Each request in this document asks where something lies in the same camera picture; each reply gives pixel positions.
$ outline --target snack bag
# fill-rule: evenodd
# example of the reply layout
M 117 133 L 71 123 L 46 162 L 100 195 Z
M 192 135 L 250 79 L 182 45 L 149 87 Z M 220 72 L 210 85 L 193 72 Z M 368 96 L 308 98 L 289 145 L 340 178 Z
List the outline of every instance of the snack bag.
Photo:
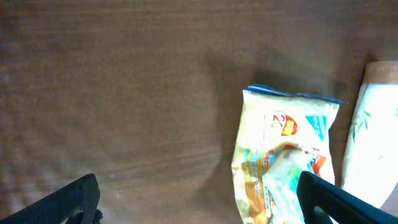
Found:
M 285 206 L 293 202 L 297 183 L 290 187 L 285 184 L 303 170 L 335 183 L 328 130 L 340 102 L 326 96 L 277 91 L 264 85 L 247 87 L 243 98 L 231 165 L 241 218 L 244 223 L 299 223 L 301 210 L 296 212 L 298 215 L 290 213 L 297 204 Z M 287 153 L 293 153 L 289 162 Z M 288 179 L 280 179 L 281 174 Z M 283 194 L 289 196 L 288 201 L 281 202 L 286 200 Z

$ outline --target wood grain surface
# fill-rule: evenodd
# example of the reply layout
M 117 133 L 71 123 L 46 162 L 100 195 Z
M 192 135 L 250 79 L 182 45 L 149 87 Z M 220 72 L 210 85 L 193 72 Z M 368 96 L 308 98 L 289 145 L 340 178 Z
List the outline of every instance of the wood grain surface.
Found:
M 350 102 L 339 184 L 364 65 L 398 58 L 394 0 L 0 0 L 0 25 L 0 218 L 93 172 L 103 223 L 241 223 L 250 83 Z

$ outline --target plastic food package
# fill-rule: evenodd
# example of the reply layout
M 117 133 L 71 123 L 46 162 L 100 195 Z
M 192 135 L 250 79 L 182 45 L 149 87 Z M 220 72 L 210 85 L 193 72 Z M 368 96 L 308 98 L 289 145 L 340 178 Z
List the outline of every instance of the plastic food package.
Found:
M 340 102 L 264 85 L 243 91 L 232 161 L 235 199 L 244 223 L 300 223 L 299 176 L 309 170 L 335 183 L 328 130 Z
M 397 96 L 398 61 L 370 63 L 349 130 L 342 188 L 377 208 L 398 181 Z

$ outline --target brown tabletop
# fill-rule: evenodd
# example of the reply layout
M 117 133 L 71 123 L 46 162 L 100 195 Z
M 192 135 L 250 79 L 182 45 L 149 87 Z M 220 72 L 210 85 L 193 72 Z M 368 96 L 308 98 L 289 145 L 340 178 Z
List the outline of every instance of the brown tabletop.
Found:
M 364 65 L 398 58 L 394 0 L 0 0 L 0 25 L 0 218 L 93 172 L 103 223 L 241 223 L 250 83 L 351 102 L 339 184 Z

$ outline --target blue label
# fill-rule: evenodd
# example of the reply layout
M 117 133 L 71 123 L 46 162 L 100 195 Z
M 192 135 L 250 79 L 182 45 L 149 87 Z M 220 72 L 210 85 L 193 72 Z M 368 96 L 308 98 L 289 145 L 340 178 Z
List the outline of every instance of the blue label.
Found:
M 319 138 L 323 141 L 323 138 L 325 137 L 327 131 L 326 127 L 328 124 L 328 118 L 326 116 L 317 115 L 306 116 L 305 118 L 315 130 L 315 134 L 317 134 L 317 136 L 319 136 Z

